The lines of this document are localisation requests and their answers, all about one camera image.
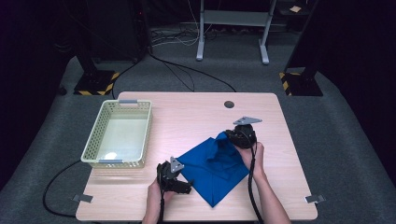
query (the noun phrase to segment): gray carpet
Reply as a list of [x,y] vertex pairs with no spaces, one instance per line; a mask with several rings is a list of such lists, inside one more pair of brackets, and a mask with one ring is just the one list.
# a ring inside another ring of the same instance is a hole
[[[167,44],[154,47],[154,55],[217,77],[241,92],[273,92],[282,106],[311,192],[322,194],[318,218],[302,223],[394,223],[396,189],[339,90],[322,74],[316,75],[323,97],[290,97],[278,73],[284,70],[297,41],[294,33],[269,35],[270,64],[261,63],[257,35],[227,35],[207,40],[202,62],[195,61],[196,46]],[[99,69],[121,72],[129,62],[103,62]],[[232,91],[224,83],[172,67],[195,91]],[[78,161],[105,96],[74,95],[82,75],[76,58],[67,66],[62,84],[45,123],[15,174],[0,194],[0,223],[79,223],[71,217],[47,212],[42,204],[45,187],[65,166]],[[165,66],[146,56],[116,82],[122,91],[190,91]],[[51,209],[74,215],[91,167],[78,163],[62,173],[48,191]]]

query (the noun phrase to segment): yellow black tape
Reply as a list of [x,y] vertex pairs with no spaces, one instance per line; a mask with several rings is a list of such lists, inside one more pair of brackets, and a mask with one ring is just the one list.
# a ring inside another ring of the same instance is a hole
[[115,73],[113,77],[111,78],[110,82],[108,83],[107,87],[105,90],[102,91],[75,91],[74,94],[76,95],[108,95],[111,93],[111,90],[113,89],[114,82],[116,82],[117,78],[120,76],[120,73]]
[[[288,75],[294,75],[294,76],[299,76],[299,73],[288,73]],[[291,96],[291,90],[290,90],[290,85],[288,81],[286,80],[286,74],[285,73],[279,73],[280,80],[282,80],[282,85],[283,85],[283,90],[285,90],[286,95]]]

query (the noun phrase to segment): white basket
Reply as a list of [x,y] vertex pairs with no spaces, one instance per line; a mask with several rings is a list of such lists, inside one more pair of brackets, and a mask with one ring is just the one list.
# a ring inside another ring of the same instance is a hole
[[144,167],[151,118],[151,101],[104,101],[81,160],[93,168]]

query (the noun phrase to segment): wire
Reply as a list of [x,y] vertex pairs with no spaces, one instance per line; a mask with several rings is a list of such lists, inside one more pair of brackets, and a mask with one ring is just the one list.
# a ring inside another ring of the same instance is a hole
[[[194,39],[189,39],[189,40],[181,40],[180,38],[179,38],[179,36],[174,36],[172,39],[176,39],[177,41],[176,42],[162,42],[162,43],[154,43],[153,45],[152,45],[152,47],[156,47],[156,46],[160,46],[160,45],[165,45],[165,44],[179,44],[179,43],[181,43],[181,44],[183,44],[183,45],[186,45],[186,46],[192,46],[192,45],[194,45],[198,40],[199,40],[199,36],[200,35],[205,35],[208,31],[209,31],[209,29],[210,29],[210,27],[212,26],[212,24],[210,24],[209,25],[209,27],[204,31],[204,33],[203,34],[200,34],[200,29],[199,29],[199,26],[198,26],[198,21],[196,20],[196,18],[195,18],[195,16],[194,16],[194,13],[192,12],[192,8],[191,8],[191,3],[190,3],[190,0],[188,0],[187,1],[188,2],[188,4],[189,4],[189,9],[190,9],[190,12],[191,12],[191,16],[192,16],[192,19],[194,20],[194,24],[195,24],[195,27],[196,27],[196,35],[194,36]],[[184,31],[184,32],[180,32],[180,34],[186,34],[187,33],[187,29]],[[155,40],[153,40],[153,42],[157,42],[158,40],[162,40],[163,38],[158,38],[158,39],[155,39]]]
[[175,75],[175,77],[176,77],[181,83],[183,83],[183,85],[184,85],[185,87],[187,87],[187,89],[189,89],[190,91],[194,91],[194,90],[195,90],[195,85],[194,85],[194,82],[193,82],[193,80],[192,80],[192,77],[191,77],[190,73],[187,73],[187,74],[189,75],[189,77],[190,77],[190,79],[191,79],[191,81],[192,81],[192,88],[190,88],[183,80],[181,80],[181,78],[177,76],[177,74],[174,72],[174,70],[172,70],[172,68],[170,68],[170,67],[168,66],[168,64],[166,64],[166,63],[164,63],[164,62],[163,62],[163,64],[173,73],[173,75]]
[[205,75],[205,76],[211,77],[211,78],[213,78],[213,79],[215,79],[215,80],[217,80],[217,81],[219,81],[219,82],[224,83],[225,85],[227,85],[228,87],[230,87],[234,92],[236,92],[236,89],[234,89],[233,86],[231,86],[229,83],[227,83],[227,82],[225,82],[225,81],[223,81],[223,80],[221,80],[221,79],[219,79],[219,78],[217,78],[217,77],[213,77],[213,76],[209,75],[208,73],[199,71],[199,70],[197,70],[197,69],[194,69],[194,68],[191,68],[191,67],[182,65],[182,64],[171,63],[171,62],[168,62],[168,61],[166,61],[166,60],[159,59],[159,58],[157,58],[156,56],[154,56],[153,54],[151,54],[150,52],[148,53],[148,55],[151,56],[151,58],[153,58],[153,59],[155,59],[155,60],[157,60],[157,61],[159,61],[159,62],[172,64],[172,65],[174,65],[174,66],[180,66],[180,67],[182,67],[182,68],[190,69],[191,71],[194,71],[194,72],[197,72],[197,73],[201,73],[201,74],[203,74],[203,75]]
[[113,87],[111,88],[111,95],[113,96],[113,100],[116,99],[116,97],[114,96],[114,88],[115,88],[115,86],[116,86],[116,81],[117,81],[124,73],[126,73],[126,72],[129,71],[131,68],[135,67],[138,63],[140,63],[140,61],[141,61],[141,60],[139,60],[139,61],[137,61],[136,63],[132,64],[132,65],[131,65],[130,67],[128,67],[127,69],[123,70],[123,71],[119,74],[119,76],[114,80],[114,82],[113,82]]
[[[179,27],[180,31],[175,33],[175,34],[171,34],[171,35],[165,35],[163,33],[163,31],[158,31],[161,32],[161,34],[157,34],[157,31],[152,31],[152,33],[155,34],[156,38],[153,38],[152,40],[152,47],[156,47],[156,46],[160,46],[160,45],[164,45],[164,44],[183,44],[185,46],[191,46],[193,45],[199,38],[197,37],[197,34],[190,29],[185,29],[184,31],[181,31],[181,27]],[[188,39],[188,40],[182,40],[183,37],[193,37],[193,39]],[[177,40],[177,41],[168,41],[168,42],[163,42],[164,40]]]
[[248,138],[248,136],[242,131],[238,131],[238,132],[241,133],[242,135],[244,135],[244,137],[247,139],[248,143],[250,144],[251,163],[250,163],[250,169],[249,169],[248,178],[247,178],[247,190],[248,190],[248,196],[249,196],[250,201],[251,201],[251,205],[253,206],[254,213],[256,213],[256,217],[259,220],[259,223],[263,224],[264,220],[262,220],[262,216],[260,215],[259,209],[257,208],[257,204],[254,201],[253,190],[252,190],[252,187],[251,187],[251,182],[252,182],[252,179],[253,179],[254,166],[255,166],[255,163],[256,163],[257,139],[256,139],[256,141],[254,143],[254,144],[256,144],[256,150],[253,150],[253,145],[251,144],[250,139]]
[[157,181],[158,184],[160,185],[160,193],[161,193],[161,202],[160,202],[160,217],[158,218],[158,223],[163,223],[163,212],[164,212],[164,206],[165,206],[165,199],[163,195],[165,194],[165,190],[163,189],[163,182],[161,180],[161,170],[158,171],[157,168]]
[[53,183],[53,181],[55,181],[55,179],[56,179],[61,173],[63,173],[64,171],[66,171],[67,169],[69,169],[70,167],[72,167],[73,165],[75,165],[75,164],[77,164],[77,163],[79,163],[79,162],[80,162],[80,160],[75,161],[75,162],[71,163],[70,165],[64,167],[58,174],[56,174],[56,176],[54,176],[54,177],[51,179],[51,181],[48,183],[48,185],[47,185],[46,188],[44,189],[43,200],[42,200],[42,203],[43,203],[43,205],[44,205],[44,208],[45,208],[48,212],[52,213],[52,214],[55,215],[55,216],[60,216],[60,217],[73,217],[73,218],[76,218],[76,215],[62,214],[62,213],[59,213],[59,212],[56,212],[56,211],[50,209],[50,208],[48,207],[48,205],[47,205],[46,199],[47,199],[47,192],[48,192],[48,190],[49,190],[51,184]]

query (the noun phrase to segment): metal bracket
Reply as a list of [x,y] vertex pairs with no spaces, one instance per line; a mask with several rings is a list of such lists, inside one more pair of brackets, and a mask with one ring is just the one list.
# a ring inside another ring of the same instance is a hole
[[258,123],[262,122],[262,119],[254,119],[250,117],[242,117],[241,119],[237,120],[233,124],[235,125],[246,125],[246,124],[251,124],[251,123]]
[[323,197],[323,195],[311,195],[305,197],[305,201],[307,203],[321,203],[326,201],[326,199]]
[[86,203],[90,203],[91,201],[92,201],[92,198],[93,198],[93,196],[91,196],[91,195],[85,195],[85,194],[81,194],[81,195],[78,195],[78,194],[76,194],[74,197],[73,197],[73,201],[75,201],[75,202],[86,202]]
[[180,171],[181,169],[184,168],[184,164],[181,164],[178,160],[176,160],[174,157],[171,157],[171,172],[175,173],[177,171]]

